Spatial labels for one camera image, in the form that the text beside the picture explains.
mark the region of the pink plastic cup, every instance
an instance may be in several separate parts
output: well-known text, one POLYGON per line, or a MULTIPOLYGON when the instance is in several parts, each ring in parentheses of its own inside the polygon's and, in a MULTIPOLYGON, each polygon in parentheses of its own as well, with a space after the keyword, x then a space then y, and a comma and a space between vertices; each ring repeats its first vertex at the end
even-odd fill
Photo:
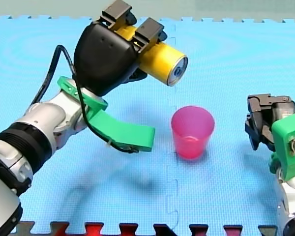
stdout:
POLYGON ((215 121, 206 109, 196 106, 180 108, 172 117, 176 152, 187 160, 200 157, 214 131, 215 121))

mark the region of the blue foam mat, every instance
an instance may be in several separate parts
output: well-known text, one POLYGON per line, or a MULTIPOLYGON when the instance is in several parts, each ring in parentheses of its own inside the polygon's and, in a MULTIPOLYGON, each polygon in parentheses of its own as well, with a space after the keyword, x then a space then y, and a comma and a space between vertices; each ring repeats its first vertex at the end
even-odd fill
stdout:
MULTIPOLYGON (((22 116, 47 72, 58 44, 73 55, 88 17, 0 18, 0 132, 22 116)), ((48 233, 51 221, 68 221, 68 233, 84 233, 84 222, 103 222, 116 235, 119 223, 137 223, 137 235, 167 224, 179 236, 190 224, 208 224, 208 236, 223 225, 242 225, 243 236, 273 225, 274 179, 265 147, 251 150, 244 121, 247 95, 272 93, 295 100, 295 23, 200 22, 163 19, 167 43, 189 56, 184 78, 169 88, 149 77, 118 87, 105 99, 114 117, 156 127, 152 153, 122 154, 85 130, 71 137, 34 177, 21 197, 22 220, 32 233, 48 233), (176 109, 198 105, 216 120, 203 159, 176 158, 170 118, 176 109)), ((61 59, 44 100, 54 96, 56 79, 69 76, 61 59)))

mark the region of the green bracket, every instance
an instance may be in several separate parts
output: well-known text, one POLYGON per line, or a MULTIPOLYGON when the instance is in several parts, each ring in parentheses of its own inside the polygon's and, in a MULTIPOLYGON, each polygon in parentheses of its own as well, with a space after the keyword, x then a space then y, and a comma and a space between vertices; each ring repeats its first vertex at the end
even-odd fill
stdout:
POLYGON ((273 123, 272 134, 275 152, 271 156, 270 171, 281 167, 283 179, 295 177, 295 114, 273 123))
MULTIPOLYGON (((79 100, 76 87, 68 80, 67 77, 61 76, 58 79, 58 85, 67 94, 79 100)), ((99 101, 84 93, 82 95, 84 103, 88 106, 88 122, 98 133, 120 148, 131 147, 140 151, 152 150, 155 136, 154 127, 118 121, 105 112, 108 106, 106 101, 99 101)))

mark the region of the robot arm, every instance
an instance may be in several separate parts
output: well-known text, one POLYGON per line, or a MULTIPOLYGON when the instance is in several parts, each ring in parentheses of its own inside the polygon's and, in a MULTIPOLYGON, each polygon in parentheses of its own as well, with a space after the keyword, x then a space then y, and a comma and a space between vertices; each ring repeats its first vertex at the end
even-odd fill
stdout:
POLYGON ((276 176, 277 223, 283 236, 295 236, 295 103, 288 96, 248 96, 245 131, 253 150, 264 143, 273 153, 269 170, 276 176))
POLYGON ((147 74, 173 86, 183 76, 188 58, 162 42, 167 36, 155 20, 148 18, 135 28, 137 20, 130 10, 131 6, 116 0, 87 26, 75 49, 74 63, 58 45, 30 107, 0 133, 0 236, 7 236, 20 221, 19 196, 30 188, 33 175, 86 127, 119 151, 151 151, 155 129, 111 117, 103 96, 147 74), (72 78, 60 77, 59 93, 41 102, 61 52, 72 78))

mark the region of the yellow can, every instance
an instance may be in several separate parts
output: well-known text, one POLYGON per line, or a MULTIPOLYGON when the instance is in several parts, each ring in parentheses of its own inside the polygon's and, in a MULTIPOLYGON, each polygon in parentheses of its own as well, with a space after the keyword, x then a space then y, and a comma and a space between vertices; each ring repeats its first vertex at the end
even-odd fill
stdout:
MULTIPOLYGON (((116 31, 130 40, 137 28, 125 26, 116 31)), ((140 69, 168 86, 175 85, 183 76, 188 65, 188 57, 171 46, 160 42, 142 55, 140 69)))

